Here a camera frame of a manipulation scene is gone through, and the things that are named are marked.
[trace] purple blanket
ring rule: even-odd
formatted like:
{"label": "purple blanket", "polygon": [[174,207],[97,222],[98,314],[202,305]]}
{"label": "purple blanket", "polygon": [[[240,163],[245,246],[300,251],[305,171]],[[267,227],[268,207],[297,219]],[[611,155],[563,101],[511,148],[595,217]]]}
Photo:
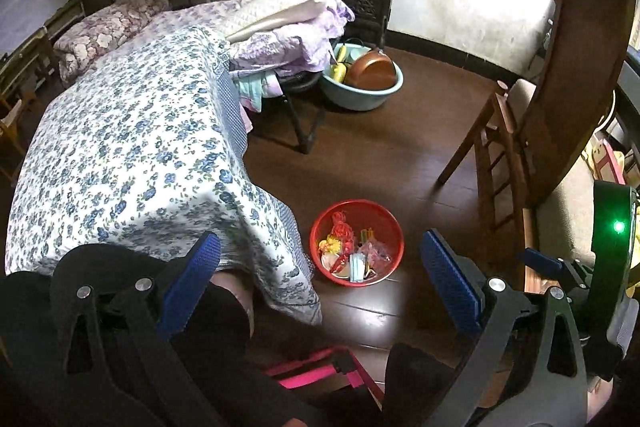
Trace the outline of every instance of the purple blanket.
{"label": "purple blanket", "polygon": [[[203,24],[213,30],[220,21],[249,0],[218,1],[199,4],[184,10],[163,12],[130,41],[101,57],[105,60],[127,55],[148,42],[185,26]],[[310,21],[290,24],[268,32],[259,32],[230,47],[229,70],[233,79],[258,71],[275,69],[280,76],[300,71],[322,71],[329,64],[329,40],[344,33],[347,22],[355,19],[351,9],[341,0],[330,0],[327,10]]]}
{"label": "purple blanket", "polygon": [[269,32],[259,32],[244,42],[231,45],[231,78],[257,71],[273,70],[279,76],[300,71],[322,71],[331,57],[330,39],[344,33],[355,19],[341,0],[330,0],[324,13],[310,21],[289,24]]}

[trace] white pillow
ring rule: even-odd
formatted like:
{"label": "white pillow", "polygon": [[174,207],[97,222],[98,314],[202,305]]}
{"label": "white pillow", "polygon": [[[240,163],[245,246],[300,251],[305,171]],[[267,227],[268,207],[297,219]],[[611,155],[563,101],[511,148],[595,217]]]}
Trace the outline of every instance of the white pillow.
{"label": "white pillow", "polygon": [[308,21],[326,9],[327,0],[251,0],[218,27],[231,43],[246,40],[257,31]]}
{"label": "white pillow", "polygon": [[227,40],[232,44],[234,42],[245,41],[254,33],[267,32],[276,28],[281,28],[285,24],[295,24],[296,22],[304,22],[318,17],[326,10],[329,0],[311,0],[296,4],[291,8],[282,10],[274,15],[269,15],[264,19],[255,22],[232,35],[227,36]]}

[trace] bed sheet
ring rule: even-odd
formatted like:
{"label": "bed sheet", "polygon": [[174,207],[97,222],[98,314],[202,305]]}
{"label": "bed sheet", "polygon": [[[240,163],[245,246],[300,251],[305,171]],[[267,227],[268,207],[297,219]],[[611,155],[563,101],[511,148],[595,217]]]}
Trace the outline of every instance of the bed sheet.
{"label": "bed sheet", "polygon": [[293,215],[244,169],[227,68],[228,42],[193,26],[110,60],[57,97],[15,189],[6,272],[50,274],[88,243],[168,261],[212,230],[221,269],[252,273],[273,308],[319,323]]}

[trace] floral cushion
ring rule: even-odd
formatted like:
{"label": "floral cushion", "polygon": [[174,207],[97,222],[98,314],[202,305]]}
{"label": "floral cushion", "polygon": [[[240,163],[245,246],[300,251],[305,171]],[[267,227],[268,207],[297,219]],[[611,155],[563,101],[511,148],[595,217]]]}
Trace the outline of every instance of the floral cushion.
{"label": "floral cushion", "polygon": [[69,28],[53,46],[62,82],[73,83],[96,59],[123,45],[167,9],[168,0],[119,0]]}

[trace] pink strap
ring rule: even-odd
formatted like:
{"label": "pink strap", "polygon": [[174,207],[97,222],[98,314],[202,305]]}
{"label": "pink strap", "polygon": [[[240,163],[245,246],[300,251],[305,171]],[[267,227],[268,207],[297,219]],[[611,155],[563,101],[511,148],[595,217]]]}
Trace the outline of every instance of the pink strap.
{"label": "pink strap", "polygon": [[297,387],[303,387],[304,385],[309,385],[310,383],[314,383],[318,380],[322,380],[323,378],[335,375],[336,372],[337,371],[335,370],[335,367],[333,365],[325,365],[316,369],[312,369],[311,371],[307,371],[302,375],[297,375],[296,377],[290,377],[285,378],[284,380],[280,380],[279,384],[282,387],[286,387],[287,389],[296,389]]}
{"label": "pink strap", "polygon": [[353,355],[351,351],[349,352],[349,354],[353,359],[353,363],[355,363],[356,367],[358,368],[358,374],[362,377],[362,380],[364,380],[364,383],[366,384],[367,388],[371,391],[371,394],[373,394],[373,396],[376,397],[376,400],[382,403],[383,400],[385,399],[385,392],[382,391],[382,389],[380,389],[378,384],[376,384],[373,381],[373,378],[371,378],[369,373],[365,371],[364,367],[362,367],[362,364],[358,361],[358,359]]}
{"label": "pink strap", "polygon": [[[276,377],[277,375],[299,369],[300,367],[303,367],[308,363],[319,362],[320,360],[326,359],[336,351],[346,351],[347,353],[349,353],[349,356],[353,359],[353,362],[356,365],[356,371],[351,371],[350,373],[346,374],[350,386],[360,387],[363,384],[366,385],[373,396],[376,398],[376,400],[382,403],[382,401],[385,399],[384,391],[380,389],[373,378],[369,376],[369,373],[367,373],[364,367],[362,367],[362,364],[358,361],[354,354],[346,347],[329,347],[327,349],[322,349],[321,351],[316,351],[315,353],[313,353],[306,360],[293,360],[292,362],[285,362],[277,365],[276,367],[271,367],[270,369],[265,371],[265,374],[269,375],[270,377]],[[332,375],[335,375],[336,373],[337,371],[335,370],[335,367],[333,365],[325,365],[316,369],[312,369],[311,371],[307,371],[302,375],[284,378],[283,380],[280,380],[279,383],[287,389],[296,389],[298,387],[303,387],[304,385],[314,383],[318,380],[322,380],[323,378],[330,377]]]}
{"label": "pink strap", "polygon": [[292,360],[292,362],[281,363],[280,365],[267,369],[264,374],[270,377],[275,377],[276,375],[288,373],[289,371],[293,371],[294,369],[303,367],[303,365],[306,365],[307,363],[319,362],[319,360],[325,359],[334,351],[335,347],[329,347],[328,349],[323,349],[322,351],[316,351],[306,360]]}

